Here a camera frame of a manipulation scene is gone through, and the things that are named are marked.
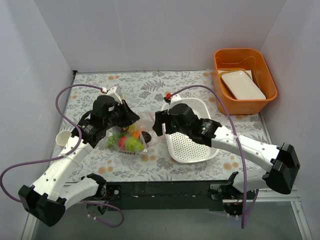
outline white plastic basket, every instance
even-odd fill
[[[193,112],[203,119],[210,119],[210,114],[206,104],[195,97],[183,97],[182,103],[192,108]],[[169,108],[169,104],[162,106],[162,111]],[[218,154],[218,149],[205,145],[196,144],[188,136],[176,132],[171,135],[165,135],[166,144],[171,157],[177,162],[184,164],[198,163],[214,158]]]

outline green toy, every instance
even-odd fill
[[[108,148],[115,148],[116,145],[118,146],[119,140],[122,137],[124,137],[124,134],[122,132],[117,132],[116,134],[113,134],[112,136],[108,137],[106,146]],[[145,149],[145,146],[140,140],[138,140],[133,136],[128,136],[125,139],[124,149],[122,149],[122,151],[139,153],[139,152],[142,152],[144,149]]]
[[[145,146],[142,142],[136,139],[133,136],[128,136],[125,141],[125,150],[129,152],[139,153],[145,149]]]

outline patterned table surface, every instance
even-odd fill
[[[134,112],[160,111],[164,104],[163,96],[185,86],[194,84],[213,88],[210,70],[201,71],[160,71],[160,72],[121,72],[101,74],[77,74],[74,84],[91,84],[110,88],[119,84],[123,97]],[[74,122],[92,108],[94,100],[101,93],[93,88],[72,88],[68,99],[66,115]],[[219,112],[216,98],[205,89],[192,88],[180,94],[182,97],[196,97],[205,102],[213,120],[227,127],[230,123]],[[268,138],[260,115],[232,116],[237,132],[257,141],[267,143]],[[72,126],[63,121],[60,130],[71,130]],[[194,181],[224,180],[234,171],[242,172],[240,157],[219,150],[211,160],[182,164],[173,160],[169,154],[166,138],[150,147],[146,154],[125,154],[107,149],[106,138],[82,161],[71,174],[68,182],[78,182],[82,176],[95,173],[108,182],[139,181]],[[53,156],[57,156],[61,147],[54,146]],[[246,161],[247,170],[258,166]]]

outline white cup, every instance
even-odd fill
[[[65,146],[68,142],[68,139],[71,136],[71,132],[69,130],[64,130],[59,132],[59,134],[55,137],[55,142],[59,146]]]

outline black base bar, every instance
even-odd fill
[[[109,182],[110,205],[122,210],[209,209],[223,211],[222,199],[212,199],[210,185],[225,185],[227,180]]]

